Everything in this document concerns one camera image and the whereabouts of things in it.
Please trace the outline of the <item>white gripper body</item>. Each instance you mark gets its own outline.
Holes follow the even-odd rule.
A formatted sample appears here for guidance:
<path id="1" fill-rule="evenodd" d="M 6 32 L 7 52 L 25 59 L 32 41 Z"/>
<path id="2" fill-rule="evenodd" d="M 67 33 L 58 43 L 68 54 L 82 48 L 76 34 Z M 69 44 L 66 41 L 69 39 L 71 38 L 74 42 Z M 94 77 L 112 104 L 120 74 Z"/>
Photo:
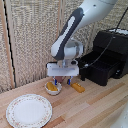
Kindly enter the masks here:
<path id="1" fill-rule="evenodd" d="M 48 76 L 77 76 L 79 74 L 78 62 L 76 60 L 49 62 L 46 67 Z"/>

